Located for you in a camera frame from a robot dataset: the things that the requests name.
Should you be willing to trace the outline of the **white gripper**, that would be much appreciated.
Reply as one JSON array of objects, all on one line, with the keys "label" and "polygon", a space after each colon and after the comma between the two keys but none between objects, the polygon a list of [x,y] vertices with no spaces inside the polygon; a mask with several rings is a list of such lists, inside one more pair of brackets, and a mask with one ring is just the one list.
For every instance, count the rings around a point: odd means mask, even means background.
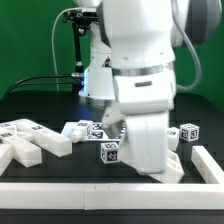
[{"label": "white gripper", "polygon": [[118,159],[145,174],[164,172],[169,111],[176,94],[174,72],[159,67],[112,73],[116,100],[106,108],[102,122],[110,136],[126,127]]}]

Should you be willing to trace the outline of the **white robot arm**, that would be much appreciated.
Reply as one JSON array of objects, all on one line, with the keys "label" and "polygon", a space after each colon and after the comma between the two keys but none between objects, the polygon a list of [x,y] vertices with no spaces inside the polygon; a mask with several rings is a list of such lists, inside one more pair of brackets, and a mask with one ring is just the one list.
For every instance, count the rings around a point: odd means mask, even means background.
[{"label": "white robot arm", "polygon": [[126,126],[118,159],[138,172],[167,166],[169,111],[180,88],[169,65],[173,48],[205,42],[221,22],[221,0],[73,0],[96,11],[102,42],[111,49],[115,100],[102,122]]}]

